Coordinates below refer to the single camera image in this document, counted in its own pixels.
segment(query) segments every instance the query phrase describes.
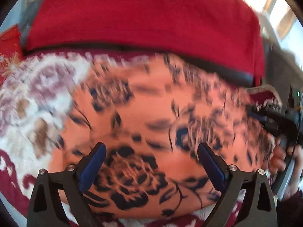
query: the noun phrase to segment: floral blanket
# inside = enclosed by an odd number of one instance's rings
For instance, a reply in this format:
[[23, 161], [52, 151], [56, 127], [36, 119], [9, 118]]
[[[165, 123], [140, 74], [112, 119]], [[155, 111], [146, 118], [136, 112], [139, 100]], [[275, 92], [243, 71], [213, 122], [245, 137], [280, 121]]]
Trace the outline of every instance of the floral blanket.
[[[249, 101], [244, 91], [231, 90], [215, 75], [195, 73], [174, 56], [130, 62], [136, 67], [118, 70], [106, 55], [45, 54], [28, 58], [7, 78], [0, 90], [0, 191], [24, 216], [39, 169], [63, 170], [101, 138], [108, 146], [107, 161], [85, 197], [104, 226], [200, 225], [209, 208], [198, 209], [219, 197], [195, 157], [201, 139], [242, 170], [255, 170], [268, 158], [265, 134], [243, 115], [242, 106]], [[159, 97], [165, 100], [161, 105], [154, 101]], [[139, 116], [129, 111], [131, 105]], [[211, 120], [203, 117], [208, 114]], [[81, 134], [77, 142], [70, 135], [73, 129]], [[187, 209], [190, 200], [194, 204]], [[145, 210], [157, 201], [159, 212]], [[156, 221], [113, 220], [130, 210], [131, 218], [188, 214]]]

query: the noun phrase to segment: red cushion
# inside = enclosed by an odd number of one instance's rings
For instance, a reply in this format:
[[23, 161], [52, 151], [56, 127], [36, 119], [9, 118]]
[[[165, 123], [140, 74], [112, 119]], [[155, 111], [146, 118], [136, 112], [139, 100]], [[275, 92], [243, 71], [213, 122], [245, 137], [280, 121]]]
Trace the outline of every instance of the red cushion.
[[44, 0], [27, 48], [87, 41], [162, 48], [264, 74], [259, 21], [242, 0]]
[[22, 61], [23, 54], [20, 45], [20, 32], [17, 25], [0, 34], [0, 87], [7, 76], [1, 76], [6, 67], [5, 59], [18, 58], [18, 63]]

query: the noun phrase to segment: human hand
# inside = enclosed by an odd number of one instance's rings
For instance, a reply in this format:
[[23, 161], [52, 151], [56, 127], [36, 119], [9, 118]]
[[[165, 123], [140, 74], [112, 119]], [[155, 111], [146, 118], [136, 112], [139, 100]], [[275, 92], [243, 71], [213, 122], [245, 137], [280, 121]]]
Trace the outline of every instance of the human hand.
[[[287, 154], [291, 156], [293, 147], [289, 147]], [[278, 171], [284, 171], [286, 164], [284, 162], [286, 152], [279, 145], [276, 145], [273, 150], [273, 156], [270, 160], [269, 171], [271, 174], [276, 174]], [[293, 196], [299, 187], [300, 177], [303, 171], [303, 150], [301, 145], [295, 147], [293, 159], [295, 160], [294, 171], [285, 190], [283, 200]]]

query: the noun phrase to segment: gold star decoration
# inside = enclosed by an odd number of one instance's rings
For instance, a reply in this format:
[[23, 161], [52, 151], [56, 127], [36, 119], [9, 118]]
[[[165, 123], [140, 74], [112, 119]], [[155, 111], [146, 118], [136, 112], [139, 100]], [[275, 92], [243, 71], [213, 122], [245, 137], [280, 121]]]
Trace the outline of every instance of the gold star decoration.
[[4, 64], [0, 65], [0, 69], [2, 68], [1, 76], [5, 77], [5, 76], [8, 76], [9, 74], [11, 74], [14, 70], [16, 70], [18, 68], [20, 63], [21, 63], [21, 60], [19, 58], [18, 53], [14, 53], [13, 56], [10, 58], [5, 58]]

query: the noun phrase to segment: silver bolt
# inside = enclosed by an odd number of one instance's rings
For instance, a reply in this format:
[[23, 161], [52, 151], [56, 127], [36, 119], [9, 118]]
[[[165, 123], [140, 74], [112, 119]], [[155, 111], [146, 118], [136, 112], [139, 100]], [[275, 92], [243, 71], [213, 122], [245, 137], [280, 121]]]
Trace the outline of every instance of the silver bolt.
[[259, 173], [260, 175], [264, 175], [264, 174], [265, 174], [265, 171], [264, 171], [263, 169], [259, 169], [259, 170], [258, 170], [258, 173]]
[[42, 168], [42, 169], [39, 170], [39, 174], [40, 175], [43, 175], [45, 172], [46, 172], [46, 170], [44, 168]]
[[237, 167], [235, 165], [230, 165], [229, 169], [233, 172], [235, 172], [237, 170]]
[[73, 170], [75, 170], [75, 166], [74, 165], [69, 165], [67, 167], [67, 170], [70, 171], [70, 172], [72, 172]]

